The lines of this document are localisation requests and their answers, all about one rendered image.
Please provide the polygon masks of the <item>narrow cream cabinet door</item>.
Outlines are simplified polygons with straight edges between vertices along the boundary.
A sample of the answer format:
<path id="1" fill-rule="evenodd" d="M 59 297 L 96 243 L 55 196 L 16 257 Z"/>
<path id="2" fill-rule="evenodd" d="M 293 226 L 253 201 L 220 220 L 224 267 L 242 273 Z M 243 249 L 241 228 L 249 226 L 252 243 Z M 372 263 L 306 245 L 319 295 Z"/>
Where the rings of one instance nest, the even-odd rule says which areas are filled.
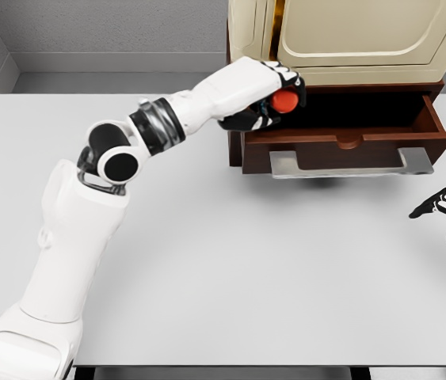
<path id="1" fill-rule="evenodd" d="M 275 0 L 229 0 L 230 61 L 243 56 L 268 60 Z"/>

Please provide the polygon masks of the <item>wide cream cabinet door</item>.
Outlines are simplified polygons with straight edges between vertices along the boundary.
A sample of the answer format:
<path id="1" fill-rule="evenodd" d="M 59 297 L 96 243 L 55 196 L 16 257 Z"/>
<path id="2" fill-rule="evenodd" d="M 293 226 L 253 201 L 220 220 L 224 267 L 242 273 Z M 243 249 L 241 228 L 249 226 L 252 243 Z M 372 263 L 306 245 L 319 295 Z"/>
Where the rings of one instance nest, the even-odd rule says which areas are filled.
<path id="1" fill-rule="evenodd" d="M 311 86 L 438 82 L 446 0 L 285 0 L 277 58 Z"/>

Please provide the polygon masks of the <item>brown wooden cabinet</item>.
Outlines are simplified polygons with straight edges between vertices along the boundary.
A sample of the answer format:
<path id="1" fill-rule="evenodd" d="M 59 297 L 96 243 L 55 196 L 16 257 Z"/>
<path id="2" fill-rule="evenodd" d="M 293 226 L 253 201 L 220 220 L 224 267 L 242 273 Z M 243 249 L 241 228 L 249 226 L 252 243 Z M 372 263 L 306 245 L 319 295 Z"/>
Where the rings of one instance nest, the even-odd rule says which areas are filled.
<path id="1" fill-rule="evenodd" d="M 280 40 L 280 32 L 283 24 L 285 0 L 275 0 L 275 9 L 271 30 L 271 44 L 269 60 L 278 60 L 277 52 Z M 229 38 L 227 27 L 227 60 L 229 55 Z M 341 93 L 421 93 L 430 97 L 434 103 L 437 95 L 443 88 L 443 78 L 438 82 L 430 83 L 389 83 L 389 84 L 359 84 L 359 85 L 307 85 L 307 98 L 311 94 L 341 94 Z M 228 135 L 229 159 L 232 166 L 242 169 L 241 136 L 243 132 L 231 132 Z"/>

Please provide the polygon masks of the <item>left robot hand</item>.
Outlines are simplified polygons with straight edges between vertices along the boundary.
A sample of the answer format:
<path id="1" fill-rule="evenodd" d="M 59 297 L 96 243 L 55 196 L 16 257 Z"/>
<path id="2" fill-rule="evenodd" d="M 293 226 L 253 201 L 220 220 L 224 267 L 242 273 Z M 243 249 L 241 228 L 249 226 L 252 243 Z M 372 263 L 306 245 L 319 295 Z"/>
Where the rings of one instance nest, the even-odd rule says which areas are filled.
<path id="1" fill-rule="evenodd" d="M 296 107 L 307 103 L 306 84 L 301 75 L 278 61 L 243 57 L 216 72 L 214 118 L 225 131 L 256 131 L 280 122 L 283 113 L 269 103 L 279 89 L 299 95 Z"/>

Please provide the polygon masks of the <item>red round switch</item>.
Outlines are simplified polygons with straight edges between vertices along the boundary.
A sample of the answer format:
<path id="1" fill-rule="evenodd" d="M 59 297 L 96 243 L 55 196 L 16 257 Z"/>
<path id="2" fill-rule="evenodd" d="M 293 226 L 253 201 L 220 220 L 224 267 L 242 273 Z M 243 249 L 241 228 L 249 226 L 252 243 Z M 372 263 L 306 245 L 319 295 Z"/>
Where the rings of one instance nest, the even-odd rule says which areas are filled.
<path id="1" fill-rule="evenodd" d="M 269 99 L 270 106 L 278 113 L 289 113 L 299 103 L 299 95 L 291 89 L 279 89 Z"/>

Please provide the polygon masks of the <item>brown wooden drawer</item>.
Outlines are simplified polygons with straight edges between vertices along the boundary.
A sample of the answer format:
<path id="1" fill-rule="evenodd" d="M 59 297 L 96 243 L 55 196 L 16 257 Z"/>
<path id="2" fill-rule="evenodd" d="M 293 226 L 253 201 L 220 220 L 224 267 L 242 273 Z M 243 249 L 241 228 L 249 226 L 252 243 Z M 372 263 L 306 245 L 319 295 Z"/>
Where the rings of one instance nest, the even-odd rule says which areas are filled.
<path id="1" fill-rule="evenodd" d="M 428 95 L 311 94 L 278 124 L 241 136 L 242 171 L 270 173 L 272 151 L 295 152 L 303 170 L 398 167 L 403 147 L 424 148 L 432 163 L 446 151 Z"/>

